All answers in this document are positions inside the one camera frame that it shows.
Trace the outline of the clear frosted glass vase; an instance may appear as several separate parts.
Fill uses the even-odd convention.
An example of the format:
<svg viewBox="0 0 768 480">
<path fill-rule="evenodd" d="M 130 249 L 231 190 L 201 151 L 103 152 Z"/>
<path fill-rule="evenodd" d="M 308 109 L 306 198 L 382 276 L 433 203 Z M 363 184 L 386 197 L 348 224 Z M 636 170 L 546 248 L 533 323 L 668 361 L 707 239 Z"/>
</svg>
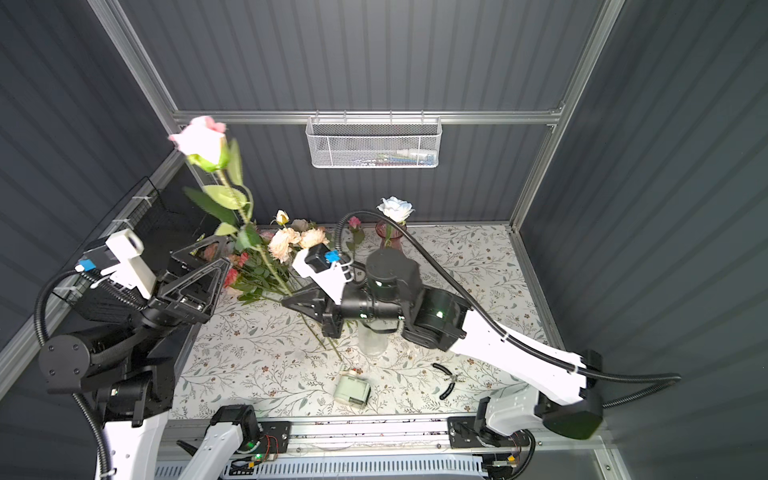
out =
<svg viewBox="0 0 768 480">
<path fill-rule="evenodd" d="M 389 343 L 389 334 L 384 333 L 389 327 L 383 320 L 360 321 L 358 326 L 358 348 L 370 358 L 383 354 Z"/>
</svg>

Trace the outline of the white blue rose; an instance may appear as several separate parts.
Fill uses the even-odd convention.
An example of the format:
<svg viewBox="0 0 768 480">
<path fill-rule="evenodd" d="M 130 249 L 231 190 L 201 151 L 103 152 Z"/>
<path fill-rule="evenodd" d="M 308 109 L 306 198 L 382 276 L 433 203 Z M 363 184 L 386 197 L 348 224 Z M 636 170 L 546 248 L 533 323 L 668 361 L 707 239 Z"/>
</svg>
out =
<svg viewBox="0 0 768 480">
<path fill-rule="evenodd" d="M 383 198 L 381 203 L 377 206 L 377 209 L 381 214 L 388 218 L 388 220 L 381 221 L 386 221 L 392 226 L 393 224 L 397 224 L 402 228 L 405 227 L 408 218 L 414 212 L 414 207 L 409 201 L 401 200 L 395 196 Z"/>
</svg>

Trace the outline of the pink rose stem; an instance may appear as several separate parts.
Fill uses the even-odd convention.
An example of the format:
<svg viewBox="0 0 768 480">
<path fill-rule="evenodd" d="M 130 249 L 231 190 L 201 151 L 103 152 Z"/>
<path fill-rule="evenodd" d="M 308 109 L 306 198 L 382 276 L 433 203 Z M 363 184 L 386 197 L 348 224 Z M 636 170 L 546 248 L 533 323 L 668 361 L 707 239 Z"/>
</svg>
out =
<svg viewBox="0 0 768 480">
<path fill-rule="evenodd" d="M 198 116 L 179 132 L 171 134 L 169 140 L 189 166 L 216 178 L 213 184 L 201 186 L 197 191 L 186 191 L 197 206 L 216 218 L 219 225 L 230 224 L 236 230 L 248 226 L 261 231 L 271 230 L 257 226 L 255 197 L 244 183 L 239 144 L 228 137 L 225 123 L 210 116 Z M 299 290 L 298 275 L 291 270 L 290 273 Z"/>
</svg>

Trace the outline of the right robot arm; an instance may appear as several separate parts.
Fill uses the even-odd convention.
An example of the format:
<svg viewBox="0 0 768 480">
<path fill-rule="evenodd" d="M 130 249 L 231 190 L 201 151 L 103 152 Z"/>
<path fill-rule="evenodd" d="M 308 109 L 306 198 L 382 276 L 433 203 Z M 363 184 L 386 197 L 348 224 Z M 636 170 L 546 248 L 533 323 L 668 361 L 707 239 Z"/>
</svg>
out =
<svg viewBox="0 0 768 480">
<path fill-rule="evenodd" d="M 456 290 L 425 285 L 420 265 L 395 249 L 374 251 L 355 280 L 355 263 L 320 244 L 292 262 L 309 285 L 283 299 L 284 307 L 338 339 L 355 321 L 376 334 L 401 336 L 420 347 L 463 355 L 521 381 L 482 398 L 474 429 L 488 438 L 543 427 L 572 440 L 591 438 L 603 422 L 600 397 L 580 374 L 582 356 L 558 350 L 503 325 L 489 324 Z"/>
</svg>

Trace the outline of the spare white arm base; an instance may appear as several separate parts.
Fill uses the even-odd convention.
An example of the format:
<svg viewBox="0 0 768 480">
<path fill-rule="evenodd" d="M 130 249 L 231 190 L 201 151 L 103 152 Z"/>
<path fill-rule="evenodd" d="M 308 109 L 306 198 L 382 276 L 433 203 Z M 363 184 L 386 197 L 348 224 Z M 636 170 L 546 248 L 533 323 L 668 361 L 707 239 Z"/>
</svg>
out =
<svg viewBox="0 0 768 480">
<path fill-rule="evenodd" d="M 237 452 L 252 453 L 261 437 L 251 405 L 227 405 L 211 418 L 200 447 L 182 471 L 180 480 L 218 479 Z"/>
</svg>

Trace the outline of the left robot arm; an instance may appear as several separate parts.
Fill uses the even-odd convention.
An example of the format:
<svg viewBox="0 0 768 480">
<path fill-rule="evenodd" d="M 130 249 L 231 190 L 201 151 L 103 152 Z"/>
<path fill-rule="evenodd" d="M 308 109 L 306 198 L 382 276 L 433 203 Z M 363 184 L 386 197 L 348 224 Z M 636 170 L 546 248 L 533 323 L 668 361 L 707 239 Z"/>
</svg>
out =
<svg viewBox="0 0 768 480">
<path fill-rule="evenodd" d="M 37 296 L 33 321 L 38 364 L 51 394 L 69 394 L 96 442 L 98 479 L 151 479 L 177 383 L 175 360 L 153 357 L 171 334 L 207 322 L 233 264 L 226 236 L 205 237 L 171 253 L 155 275 L 131 229 L 89 243 L 77 264 L 51 278 Z M 80 276 L 129 309 L 121 323 L 50 336 L 48 299 Z"/>
</svg>

